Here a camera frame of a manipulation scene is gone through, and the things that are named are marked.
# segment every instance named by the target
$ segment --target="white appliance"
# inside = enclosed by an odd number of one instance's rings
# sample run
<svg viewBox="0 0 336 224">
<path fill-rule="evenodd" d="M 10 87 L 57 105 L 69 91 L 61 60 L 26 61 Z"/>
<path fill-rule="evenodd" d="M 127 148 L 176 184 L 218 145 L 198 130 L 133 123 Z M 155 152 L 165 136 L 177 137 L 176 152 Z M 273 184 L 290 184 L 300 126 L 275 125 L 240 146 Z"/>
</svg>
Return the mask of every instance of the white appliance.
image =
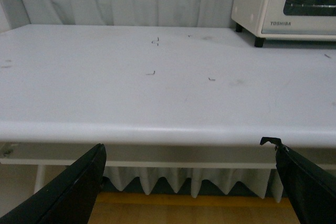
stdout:
<svg viewBox="0 0 336 224">
<path fill-rule="evenodd" d="M 234 0 L 232 19 L 256 47 L 265 39 L 336 41 L 336 0 Z"/>
</svg>

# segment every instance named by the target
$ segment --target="white table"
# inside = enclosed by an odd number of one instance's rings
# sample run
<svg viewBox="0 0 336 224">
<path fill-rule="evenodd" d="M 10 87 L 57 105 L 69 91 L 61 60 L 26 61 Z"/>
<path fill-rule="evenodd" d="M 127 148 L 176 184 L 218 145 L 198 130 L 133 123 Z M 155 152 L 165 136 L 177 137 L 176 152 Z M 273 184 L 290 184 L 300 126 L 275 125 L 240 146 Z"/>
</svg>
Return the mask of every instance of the white table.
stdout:
<svg viewBox="0 0 336 224">
<path fill-rule="evenodd" d="M 71 164 L 105 143 L 110 166 L 275 168 L 259 146 L 273 136 L 336 169 L 333 43 L 28 25 L 0 52 L 1 163 Z"/>
</svg>

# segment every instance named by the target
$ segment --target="toshiba logo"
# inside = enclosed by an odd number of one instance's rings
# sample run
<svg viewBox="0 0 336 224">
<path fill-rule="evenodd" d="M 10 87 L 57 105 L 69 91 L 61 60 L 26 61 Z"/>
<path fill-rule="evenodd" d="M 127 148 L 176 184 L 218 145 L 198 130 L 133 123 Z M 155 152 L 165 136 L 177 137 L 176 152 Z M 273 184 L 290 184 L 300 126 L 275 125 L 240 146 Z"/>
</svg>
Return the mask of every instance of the toshiba logo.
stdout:
<svg viewBox="0 0 336 224">
<path fill-rule="evenodd" d="M 290 26 L 290 22 L 287 22 L 287 21 L 271 21 L 271 26 Z"/>
</svg>

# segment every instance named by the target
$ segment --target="toaster oven foot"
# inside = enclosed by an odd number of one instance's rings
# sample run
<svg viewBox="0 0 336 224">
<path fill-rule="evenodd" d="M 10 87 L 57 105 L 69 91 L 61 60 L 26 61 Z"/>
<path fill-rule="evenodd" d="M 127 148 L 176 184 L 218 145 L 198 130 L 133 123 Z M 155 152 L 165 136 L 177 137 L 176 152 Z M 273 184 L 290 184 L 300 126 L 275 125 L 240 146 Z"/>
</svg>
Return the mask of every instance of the toaster oven foot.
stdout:
<svg viewBox="0 0 336 224">
<path fill-rule="evenodd" d="M 264 45 L 265 38 L 260 38 L 256 36 L 256 39 L 254 41 L 255 47 L 262 47 Z"/>
<path fill-rule="evenodd" d="M 243 27 L 240 24 L 236 23 L 236 32 L 241 33 L 242 31 L 243 31 Z"/>
</svg>

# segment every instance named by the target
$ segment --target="toaster oven door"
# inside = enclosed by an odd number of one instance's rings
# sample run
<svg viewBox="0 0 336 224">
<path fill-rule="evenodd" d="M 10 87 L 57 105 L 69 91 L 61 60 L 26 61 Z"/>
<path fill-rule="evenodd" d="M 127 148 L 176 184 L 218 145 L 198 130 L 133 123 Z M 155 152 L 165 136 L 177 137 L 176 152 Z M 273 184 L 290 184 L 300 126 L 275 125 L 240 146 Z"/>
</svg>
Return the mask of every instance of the toaster oven door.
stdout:
<svg viewBox="0 0 336 224">
<path fill-rule="evenodd" d="M 336 35 L 336 0 L 269 0 L 262 33 Z"/>
</svg>

